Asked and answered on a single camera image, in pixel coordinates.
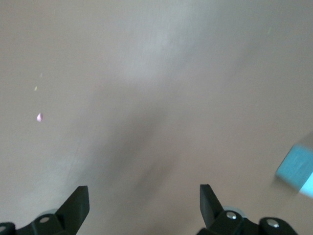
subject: light blue cube face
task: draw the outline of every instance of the light blue cube face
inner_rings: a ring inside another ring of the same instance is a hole
[[[277,169],[276,175],[313,198],[313,149],[294,145]]]

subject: small pink object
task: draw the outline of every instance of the small pink object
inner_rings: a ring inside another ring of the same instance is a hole
[[[38,116],[37,116],[37,121],[41,122],[42,120],[43,120],[43,114],[39,113]]]

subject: gray surface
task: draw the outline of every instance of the gray surface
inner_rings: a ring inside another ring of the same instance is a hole
[[[193,235],[209,183],[250,220],[311,234],[313,200],[274,174],[313,130],[312,12],[1,1],[0,220],[24,226],[88,185],[80,235]]]

